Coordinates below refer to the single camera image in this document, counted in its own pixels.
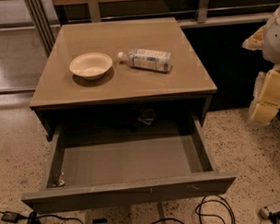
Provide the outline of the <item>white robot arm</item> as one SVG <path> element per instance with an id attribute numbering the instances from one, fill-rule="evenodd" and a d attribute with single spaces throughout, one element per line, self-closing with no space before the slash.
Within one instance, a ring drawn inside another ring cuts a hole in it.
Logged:
<path id="1" fill-rule="evenodd" d="M 264 26 L 242 43 L 244 49 L 262 52 L 264 60 L 274 64 L 260 72 L 252 92 L 249 118 L 257 124 L 269 124 L 280 110 L 280 6 Z"/>

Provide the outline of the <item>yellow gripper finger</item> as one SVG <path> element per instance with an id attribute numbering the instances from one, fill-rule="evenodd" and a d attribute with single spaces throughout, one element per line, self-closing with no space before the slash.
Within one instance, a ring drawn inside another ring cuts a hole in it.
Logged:
<path id="1" fill-rule="evenodd" d="M 252 96 L 250 119 L 259 124 L 270 123 L 280 109 L 280 65 L 275 65 L 267 73 L 259 73 Z"/>
<path id="2" fill-rule="evenodd" d="M 247 50 L 258 51 L 263 49 L 263 32 L 265 26 L 257 29 L 248 39 L 242 43 L 242 47 Z"/>

